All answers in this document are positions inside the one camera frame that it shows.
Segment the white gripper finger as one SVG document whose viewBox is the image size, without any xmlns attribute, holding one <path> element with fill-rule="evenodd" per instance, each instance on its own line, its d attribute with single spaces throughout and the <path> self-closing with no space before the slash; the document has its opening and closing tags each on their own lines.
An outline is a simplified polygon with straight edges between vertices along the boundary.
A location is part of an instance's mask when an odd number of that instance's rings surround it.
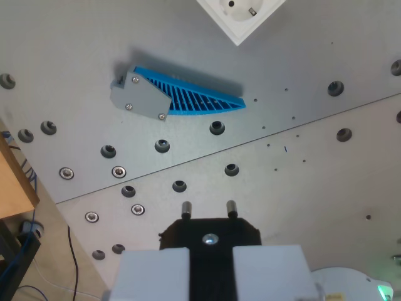
<svg viewBox="0 0 401 301">
<path fill-rule="evenodd" d="M 299 245 L 235 246 L 238 300 L 316 300 L 317 288 Z"/>
<path fill-rule="evenodd" d="M 189 300 L 187 248 L 124 251 L 110 300 Z"/>
</svg>

